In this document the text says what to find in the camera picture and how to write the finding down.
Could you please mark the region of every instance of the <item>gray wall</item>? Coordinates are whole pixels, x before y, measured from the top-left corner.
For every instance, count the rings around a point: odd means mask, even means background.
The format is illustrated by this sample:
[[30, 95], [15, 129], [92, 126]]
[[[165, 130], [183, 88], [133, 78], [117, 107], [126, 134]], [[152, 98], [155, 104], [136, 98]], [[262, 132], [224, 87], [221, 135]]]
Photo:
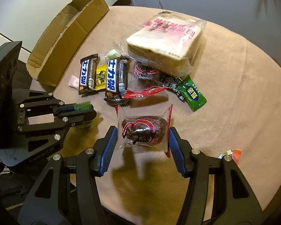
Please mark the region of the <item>gray wall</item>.
[[[157, 0], [133, 0], [157, 7]], [[193, 15], [234, 31], [281, 66], [281, 0], [160, 0], [160, 8]]]

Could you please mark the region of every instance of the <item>silver screw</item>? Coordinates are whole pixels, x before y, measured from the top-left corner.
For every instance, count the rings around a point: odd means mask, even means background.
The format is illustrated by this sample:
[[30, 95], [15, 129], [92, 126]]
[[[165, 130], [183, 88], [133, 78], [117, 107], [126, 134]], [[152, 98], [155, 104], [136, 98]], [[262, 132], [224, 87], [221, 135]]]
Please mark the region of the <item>silver screw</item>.
[[56, 155], [53, 156], [53, 160], [54, 160], [54, 161], [57, 161], [57, 160], [59, 160], [60, 158], [61, 158], [61, 155], [59, 155], [59, 154], [56, 154]]
[[60, 140], [60, 139], [61, 139], [61, 136], [60, 136], [59, 134], [54, 134], [54, 139]]
[[200, 154], [200, 150], [199, 150], [199, 149], [192, 149], [191, 152], [192, 152], [192, 154], [194, 154], [194, 155]]
[[90, 155], [90, 154], [93, 154], [94, 153], [94, 149], [93, 148], [88, 148], [85, 150], [85, 153]]
[[227, 162], [229, 162], [229, 161], [232, 160], [231, 156], [228, 156], [228, 155], [224, 156], [224, 159], [225, 159]]

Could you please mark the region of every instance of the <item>table surface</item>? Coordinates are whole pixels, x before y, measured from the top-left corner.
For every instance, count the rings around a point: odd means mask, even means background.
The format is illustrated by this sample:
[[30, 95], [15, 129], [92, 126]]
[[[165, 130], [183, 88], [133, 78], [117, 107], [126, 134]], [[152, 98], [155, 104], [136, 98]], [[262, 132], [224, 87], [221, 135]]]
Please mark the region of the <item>table surface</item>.
[[[72, 58], [54, 96], [66, 104], [91, 101], [98, 115], [90, 129], [69, 130], [59, 152], [64, 157], [92, 147], [110, 125], [117, 126], [103, 92], [82, 97], [68, 86], [71, 75], [79, 76], [80, 59], [114, 48], [159, 11], [111, 7]], [[264, 209], [281, 184], [281, 68], [242, 36], [211, 22], [192, 65], [190, 76], [207, 99], [201, 109], [193, 113], [175, 94], [162, 92], [133, 99], [126, 114], [162, 115], [173, 104], [171, 126], [193, 148], [213, 157], [241, 150], [239, 167]], [[31, 89], [51, 91], [36, 81]], [[172, 158], [139, 146], [115, 151], [108, 171], [96, 181], [102, 204], [136, 224], [176, 224], [188, 185]], [[205, 218], [211, 209], [209, 194]]]

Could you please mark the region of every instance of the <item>open cardboard box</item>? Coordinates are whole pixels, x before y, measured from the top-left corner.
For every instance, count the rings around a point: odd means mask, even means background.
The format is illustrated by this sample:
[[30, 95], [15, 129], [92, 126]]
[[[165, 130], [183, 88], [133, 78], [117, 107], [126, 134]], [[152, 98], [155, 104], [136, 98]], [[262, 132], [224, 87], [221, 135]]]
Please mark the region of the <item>open cardboard box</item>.
[[57, 86], [80, 44], [109, 11], [104, 0], [73, 0], [43, 32], [28, 61], [31, 77]]

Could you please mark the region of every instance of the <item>green candy wrapper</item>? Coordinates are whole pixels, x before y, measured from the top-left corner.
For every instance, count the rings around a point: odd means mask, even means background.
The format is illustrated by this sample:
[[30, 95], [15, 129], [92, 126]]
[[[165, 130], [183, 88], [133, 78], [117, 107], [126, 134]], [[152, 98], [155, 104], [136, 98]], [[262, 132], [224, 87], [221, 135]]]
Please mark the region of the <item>green candy wrapper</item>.
[[178, 83], [176, 87], [177, 90], [184, 96], [193, 112], [198, 110], [207, 102], [206, 98], [195, 86], [190, 76], [187, 76], [181, 83]]

